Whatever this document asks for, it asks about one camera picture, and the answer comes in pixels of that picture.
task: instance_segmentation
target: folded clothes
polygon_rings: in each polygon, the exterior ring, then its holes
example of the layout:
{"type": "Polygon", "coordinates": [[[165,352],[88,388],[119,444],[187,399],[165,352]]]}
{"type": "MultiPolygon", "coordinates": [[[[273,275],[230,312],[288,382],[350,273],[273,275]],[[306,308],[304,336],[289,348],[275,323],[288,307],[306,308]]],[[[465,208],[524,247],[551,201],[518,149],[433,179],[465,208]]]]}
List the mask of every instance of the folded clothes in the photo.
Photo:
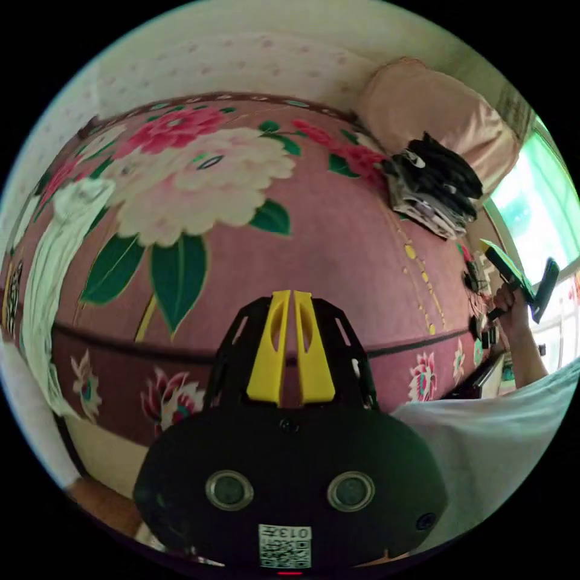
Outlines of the folded clothes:
{"type": "Polygon", "coordinates": [[[467,162],[427,133],[401,153],[382,162],[394,211],[445,239],[465,235],[477,218],[472,199],[482,184],[467,162]]]}

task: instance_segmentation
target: qr code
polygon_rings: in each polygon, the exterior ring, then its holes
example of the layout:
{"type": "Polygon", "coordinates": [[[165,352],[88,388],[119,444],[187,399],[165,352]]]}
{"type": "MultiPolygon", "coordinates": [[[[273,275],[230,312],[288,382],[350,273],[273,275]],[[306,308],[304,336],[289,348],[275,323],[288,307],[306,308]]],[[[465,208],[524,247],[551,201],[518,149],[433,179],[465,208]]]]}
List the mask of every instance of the qr code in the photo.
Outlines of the qr code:
{"type": "Polygon", "coordinates": [[[268,568],[309,568],[310,542],[300,540],[262,540],[262,565],[268,568]]]}

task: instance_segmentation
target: black device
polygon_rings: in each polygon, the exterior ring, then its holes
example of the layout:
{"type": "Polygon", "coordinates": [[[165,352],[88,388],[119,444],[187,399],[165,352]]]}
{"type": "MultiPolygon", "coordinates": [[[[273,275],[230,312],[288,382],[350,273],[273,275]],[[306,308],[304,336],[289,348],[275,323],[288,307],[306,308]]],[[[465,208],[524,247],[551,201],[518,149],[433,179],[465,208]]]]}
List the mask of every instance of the black device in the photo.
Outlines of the black device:
{"type": "MultiPolygon", "coordinates": [[[[542,276],[537,292],[534,292],[530,281],[516,268],[501,248],[487,240],[481,240],[481,242],[486,257],[497,268],[502,279],[509,284],[509,289],[512,291],[518,288],[521,289],[525,301],[532,310],[533,321],[539,324],[548,302],[552,297],[552,292],[560,274],[560,268],[556,260],[554,258],[548,258],[546,260],[544,275],[542,276]]],[[[502,314],[503,311],[500,308],[495,308],[488,314],[488,320],[492,322],[502,314]]]]}
{"type": "Polygon", "coordinates": [[[429,447],[380,412],[344,312],[304,292],[295,292],[302,406],[281,408],[288,310],[275,295],[240,310],[203,410],[150,447],[134,487],[143,521],[169,550],[272,572],[344,569],[417,548],[448,501],[429,447]]]}
{"type": "Polygon", "coordinates": [[[481,337],[482,348],[490,348],[491,346],[497,344],[497,328],[495,326],[490,326],[481,333],[481,337]]]}

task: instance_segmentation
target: beige pillow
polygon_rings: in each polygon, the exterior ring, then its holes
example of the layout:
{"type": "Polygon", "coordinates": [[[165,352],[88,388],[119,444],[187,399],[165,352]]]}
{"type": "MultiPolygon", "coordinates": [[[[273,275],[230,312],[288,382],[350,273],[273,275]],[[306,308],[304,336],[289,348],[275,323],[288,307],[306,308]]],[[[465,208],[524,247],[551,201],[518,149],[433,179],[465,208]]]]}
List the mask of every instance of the beige pillow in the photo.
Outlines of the beige pillow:
{"type": "Polygon", "coordinates": [[[480,94],[417,59],[403,57],[378,69],[355,112],[390,155],[428,132],[469,163],[484,194],[498,186],[518,159],[514,133],[480,94]]]}

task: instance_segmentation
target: hand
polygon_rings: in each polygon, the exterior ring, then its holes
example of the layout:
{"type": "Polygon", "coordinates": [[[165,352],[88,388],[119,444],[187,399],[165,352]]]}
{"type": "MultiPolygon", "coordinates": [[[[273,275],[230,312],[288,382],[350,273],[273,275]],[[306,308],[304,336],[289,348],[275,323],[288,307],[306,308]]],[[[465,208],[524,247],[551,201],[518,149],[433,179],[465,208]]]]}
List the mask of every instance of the hand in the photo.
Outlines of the hand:
{"type": "Polygon", "coordinates": [[[527,303],[520,288],[511,291],[507,284],[504,284],[494,297],[496,307],[501,308],[505,314],[499,318],[501,328],[507,336],[507,340],[517,340],[518,336],[529,330],[529,317],[527,314],[527,303]]]}

